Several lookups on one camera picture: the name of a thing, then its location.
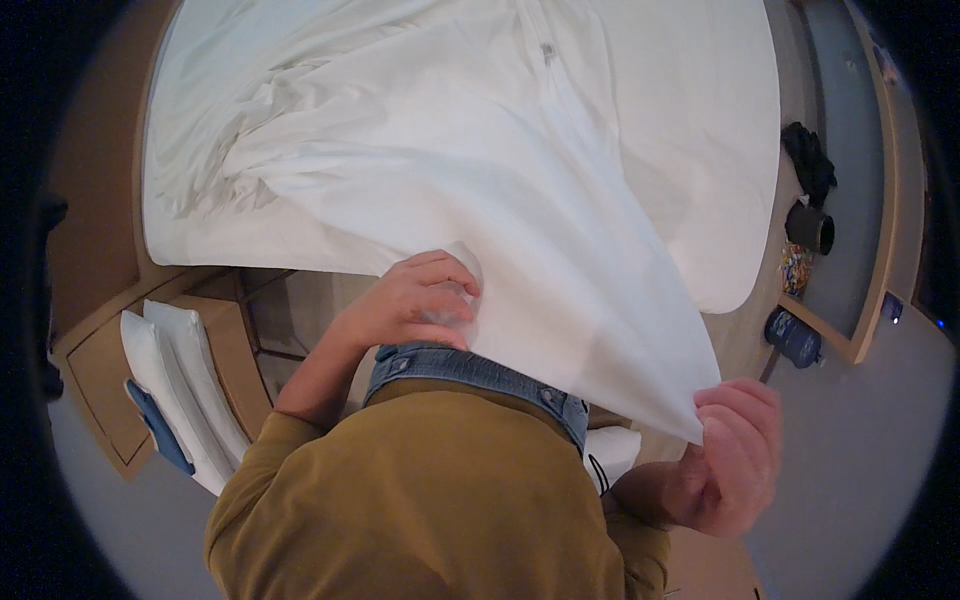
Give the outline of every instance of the white pillow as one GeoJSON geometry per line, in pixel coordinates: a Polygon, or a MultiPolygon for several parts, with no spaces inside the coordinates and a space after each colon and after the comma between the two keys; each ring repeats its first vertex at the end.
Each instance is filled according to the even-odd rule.
{"type": "Polygon", "coordinates": [[[184,453],[189,452],[197,471],[193,478],[220,495],[233,468],[190,392],[170,342],[155,325],[127,310],[120,316],[120,336],[133,379],[154,397],[184,453]]]}
{"type": "Polygon", "coordinates": [[[230,411],[227,397],[220,387],[200,314],[195,310],[145,300],[143,317],[170,340],[186,384],[200,404],[200,410],[204,412],[206,422],[227,455],[227,460],[237,469],[244,452],[250,447],[250,440],[230,411]]]}

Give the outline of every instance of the right hand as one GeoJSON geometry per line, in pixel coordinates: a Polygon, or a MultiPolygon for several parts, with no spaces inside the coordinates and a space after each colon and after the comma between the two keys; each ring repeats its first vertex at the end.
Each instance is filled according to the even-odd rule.
{"type": "Polygon", "coordinates": [[[686,527],[716,537],[746,533],[774,498],[780,472],[780,396],[748,378],[694,396],[703,447],[671,466],[663,508],[686,527]]]}
{"type": "Polygon", "coordinates": [[[437,342],[466,350],[467,341],[460,332],[427,323],[422,317],[424,311],[448,312],[462,321],[473,321],[469,305],[456,292],[431,287],[444,281],[455,281],[471,296],[480,296],[476,279],[452,254],[422,252],[391,267],[340,313],[330,328],[344,336],[346,343],[363,350],[408,342],[437,342]]]}

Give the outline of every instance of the long-sleeve shirt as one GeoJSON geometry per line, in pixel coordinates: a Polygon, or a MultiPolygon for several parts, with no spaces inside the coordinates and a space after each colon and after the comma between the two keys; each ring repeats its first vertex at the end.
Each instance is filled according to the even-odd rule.
{"type": "Polygon", "coordinates": [[[228,598],[661,598],[666,533],[605,515],[541,408],[388,384],[329,432],[273,413],[210,515],[228,598]]]}

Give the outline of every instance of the man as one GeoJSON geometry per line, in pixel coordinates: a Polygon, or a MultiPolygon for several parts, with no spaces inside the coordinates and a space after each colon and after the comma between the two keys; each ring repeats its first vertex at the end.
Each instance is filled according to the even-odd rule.
{"type": "Polygon", "coordinates": [[[675,525],[747,531],[772,500],[780,401],[738,379],[694,397],[703,447],[597,497],[587,406],[467,352],[450,254],[395,264],[330,325],[224,488],[205,559],[229,598],[661,598],[675,525]],[[366,407],[338,423],[377,354],[366,407]]]}

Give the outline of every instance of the finger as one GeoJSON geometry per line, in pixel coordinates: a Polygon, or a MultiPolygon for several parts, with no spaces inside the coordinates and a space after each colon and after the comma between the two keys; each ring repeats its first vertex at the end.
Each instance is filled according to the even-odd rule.
{"type": "Polygon", "coordinates": [[[473,321],[473,311],[470,310],[470,305],[453,290],[420,288],[414,297],[413,306],[415,317],[419,317],[424,310],[430,310],[452,313],[461,321],[468,323],[473,321]]]}
{"type": "Polygon", "coordinates": [[[780,455],[783,452],[783,406],[780,402],[780,394],[773,388],[749,377],[739,377],[733,381],[725,381],[720,385],[757,397],[774,409],[774,428],[771,430],[770,437],[776,441],[774,449],[777,453],[777,465],[779,466],[780,455]]]}
{"type": "Polygon", "coordinates": [[[759,488],[750,457],[733,431],[720,419],[704,421],[704,456],[727,507],[749,508],[759,488]]]}
{"type": "Polygon", "coordinates": [[[782,451],[780,416],[773,407],[755,396],[729,386],[697,392],[693,396],[693,402],[699,408],[713,404],[726,406],[746,419],[766,440],[773,458],[774,470],[780,469],[780,452],[782,451]]]}
{"type": "Polygon", "coordinates": [[[408,324],[403,332],[408,342],[436,342],[467,351],[467,340],[460,332],[437,324],[408,324]]]}
{"type": "Polygon", "coordinates": [[[721,387],[724,388],[733,388],[739,390],[744,394],[749,394],[755,398],[759,398],[763,401],[764,404],[767,404],[771,408],[780,412],[780,394],[776,390],[769,386],[765,386],[756,379],[751,379],[750,377],[739,377],[733,381],[724,381],[720,383],[721,387]]]}
{"type": "Polygon", "coordinates": [[[737,415],[733,410],[720,404],[709,404],[697,410],[697,417],[703,421],[716,419],[726,425],[733,432],[736,440],[743,447],[750,459],[751,465],[764,481],[770,479],[773,472],[771,450],[766,440],[746,419],[737,415]]]}
{"type": "Polygon", "coordinates": [[[476,278],[470,273],[464,263],[453,256],[436,260],[416,269],[417,282],[423,285],[436,285],[444,281],[456,281],[464,286],[467,293],[473,297],[480,296],[480,286],[476,278]]]}
{"type": "Polygon", "coordinates": [[[453,255],[446,250],[431,250],[429,252],[414,254],[410,258],[401,260],[400,262],[407,267],[419,267],[435,260],[444,260],[445,258],[453,258],[453,255]]]}

